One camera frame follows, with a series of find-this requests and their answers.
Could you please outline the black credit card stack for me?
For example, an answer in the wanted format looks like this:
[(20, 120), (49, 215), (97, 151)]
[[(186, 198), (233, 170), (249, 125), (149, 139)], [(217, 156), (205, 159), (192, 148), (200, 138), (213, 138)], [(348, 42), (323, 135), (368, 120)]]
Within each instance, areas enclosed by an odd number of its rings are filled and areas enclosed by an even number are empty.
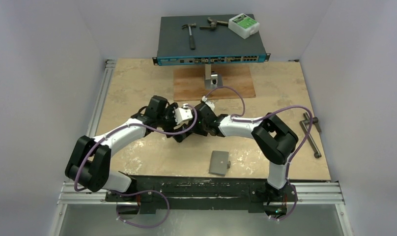
[[(183, 124), (180, 127), (176, 128), (173, 130), (173, 132), (181, 132), (181, 131), (185, 131), (189, 126), (187, 124)], [(196, 128), (193, 127), (192, 129), (190, 129), (189, 131), (182, 133), (182, 134), (178, 134), (178, 135), (173, 135), (172, 137), (178, 142), (181, 143), (183, 140), (185, 140), (187, 137), (189, 137), (191, 134), (196, 132)]]

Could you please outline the grey card holder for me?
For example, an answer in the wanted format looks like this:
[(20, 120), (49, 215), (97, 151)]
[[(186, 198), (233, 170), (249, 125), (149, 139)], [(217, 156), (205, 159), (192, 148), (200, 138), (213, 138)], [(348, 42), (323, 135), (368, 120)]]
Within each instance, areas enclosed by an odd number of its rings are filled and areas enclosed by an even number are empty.
[(209, 173), (224, 177), (231, 166), (229, 152), (214, 150), (211, 153)]

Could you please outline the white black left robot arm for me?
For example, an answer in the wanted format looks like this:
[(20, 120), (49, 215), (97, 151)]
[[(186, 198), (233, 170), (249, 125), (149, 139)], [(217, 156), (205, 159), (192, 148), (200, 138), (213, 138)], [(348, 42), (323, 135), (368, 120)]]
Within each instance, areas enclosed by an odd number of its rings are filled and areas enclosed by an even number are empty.
[(132, 142), (146, 137), (157, 128), (172, 133), (177, 126), (176, 102), (169, 103), (161, 96), (153, 96), (149, 104), (121, 126), (96, 137), (81, 136), (71, 153), (65, 168), (65, 176), (81, 186), (97, 192), (100, 189), (116, 191), (124, 201), (136, 197), (132, 178), (120, 172), (111, 171), (111, 158)]

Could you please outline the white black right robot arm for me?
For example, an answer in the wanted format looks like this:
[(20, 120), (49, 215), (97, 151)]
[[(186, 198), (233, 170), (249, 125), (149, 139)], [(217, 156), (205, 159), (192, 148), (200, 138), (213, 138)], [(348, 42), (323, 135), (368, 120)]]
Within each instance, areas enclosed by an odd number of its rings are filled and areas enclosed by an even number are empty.
[(253, 139), (270, 162), (266, 194), (278, 200), (285, 194), (287, 162), (296, 149), (297, 135), (277, 116), (233, 120), (230, 115), (216, 115), (201, 102), (195, 106), (197, 122), (193, 132), (202, 136), (241, 137)]

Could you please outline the grey metal stand base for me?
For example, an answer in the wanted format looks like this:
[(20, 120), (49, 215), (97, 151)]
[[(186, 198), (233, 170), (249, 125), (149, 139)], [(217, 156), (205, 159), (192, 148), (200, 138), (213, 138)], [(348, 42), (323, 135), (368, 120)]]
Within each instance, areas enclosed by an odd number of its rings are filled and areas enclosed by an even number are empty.
[(204, 66), (204, 86), (206, 90), (216, 89), (223, 85), (221, 74), (212, 70), (211, 64)]

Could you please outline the brown wooden board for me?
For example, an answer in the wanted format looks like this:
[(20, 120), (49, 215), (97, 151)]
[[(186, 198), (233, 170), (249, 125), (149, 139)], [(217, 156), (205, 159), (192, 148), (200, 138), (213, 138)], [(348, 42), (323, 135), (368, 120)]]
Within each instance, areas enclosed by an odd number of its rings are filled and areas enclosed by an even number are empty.
[(242, 98), (256, 97), (251, 72), (246, 65), (196, 65), (173, 71), (174, 101), (198, 101), (210, 94), (210, 99), (233, 99), (238, 95), (227, 89), (235, 89)]

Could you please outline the small hammer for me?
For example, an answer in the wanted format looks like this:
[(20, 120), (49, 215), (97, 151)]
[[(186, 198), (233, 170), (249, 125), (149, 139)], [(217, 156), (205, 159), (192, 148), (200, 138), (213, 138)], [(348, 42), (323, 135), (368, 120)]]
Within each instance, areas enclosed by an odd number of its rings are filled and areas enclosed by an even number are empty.
[(195, 44), (195, 40), (194, 40), (194, 36), (193, 36), (193, 32), (192, 32), (192, 28), (195, 28), (197, 26), (196, 23), (192, 23), (192, 24), (184, 24), (181, 28), (185, 29), (187, 28), (189, 31), (189, 47), (190, 50), (195, 50), (196, 49), (196, 44)]

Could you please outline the dark metal clamp tool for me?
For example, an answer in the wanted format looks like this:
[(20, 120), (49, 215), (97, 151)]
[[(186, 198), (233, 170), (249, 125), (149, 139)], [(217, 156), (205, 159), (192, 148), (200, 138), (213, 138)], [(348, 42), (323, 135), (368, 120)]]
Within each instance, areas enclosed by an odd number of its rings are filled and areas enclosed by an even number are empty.
[(228, 22), (227, 21), (219, 21), (219, 20), (214, 20), (211, 17), (207, 18), (207, 22), (209, 23), (208, 26), (200, 26), (200, 30), (210, 30), (210, 31), (215, 31), (217, 26), (226, 26), (228, 27)]

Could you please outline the white green plastic box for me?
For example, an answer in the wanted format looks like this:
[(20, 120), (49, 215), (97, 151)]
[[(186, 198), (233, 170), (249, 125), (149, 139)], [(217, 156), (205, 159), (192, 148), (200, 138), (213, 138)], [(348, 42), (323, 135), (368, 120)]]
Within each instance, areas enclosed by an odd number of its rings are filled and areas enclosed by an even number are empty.
[(250, 16), (241, 13), (228, 21), (228, 28), (243, 39), (247, 39), (259, 31), (260, 23)]

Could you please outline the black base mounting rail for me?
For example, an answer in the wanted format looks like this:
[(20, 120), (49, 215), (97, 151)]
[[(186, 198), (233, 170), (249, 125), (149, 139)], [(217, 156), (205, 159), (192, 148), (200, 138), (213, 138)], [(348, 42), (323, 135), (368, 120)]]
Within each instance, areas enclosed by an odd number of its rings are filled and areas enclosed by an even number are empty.
[(246, 210), (280, 217), (298, 199), (295, 186), (277, 190), (263, 178), (133, 176), (124, 195), (109, 191), (107, 202), (134, 203), (140, 214), (158, 209)]

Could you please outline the blue network switch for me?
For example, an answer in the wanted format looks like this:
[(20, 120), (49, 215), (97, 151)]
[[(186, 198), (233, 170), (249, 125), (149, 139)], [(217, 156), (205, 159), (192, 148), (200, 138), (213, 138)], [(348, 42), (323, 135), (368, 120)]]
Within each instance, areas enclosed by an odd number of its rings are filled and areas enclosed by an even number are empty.
[[(266, 51), (260, 33), (243, 39), (226, 26), (217, 26), (215, 31), (200, 30), (200, 26), (209, 25), (208, 17), (228, 21), (233, 15), (162, 17), (154, 65), (252, 63), (270, 59), (271, 55)], [(188, 29), (181, 28), (184, 24), (192, 23), (197, 24), (192, 28), (195, 50), (190, 50)]]

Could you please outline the aluminium frame rail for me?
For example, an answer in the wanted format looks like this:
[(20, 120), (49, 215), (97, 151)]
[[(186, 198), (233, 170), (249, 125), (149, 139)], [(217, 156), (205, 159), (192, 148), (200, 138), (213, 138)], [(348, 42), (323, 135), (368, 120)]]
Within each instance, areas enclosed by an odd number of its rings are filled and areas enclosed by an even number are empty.
[(340, 185), (325, 158), (299, 62), (157, 66), (149, 59), (110, 59), (91, 130), (66, 166), (61, 204), (109, 204), (117, 221), (177, 209), (244, 210), (271, 230), (301, 230), (333, 218), (308, 205), (332, 205), (345, 236)]

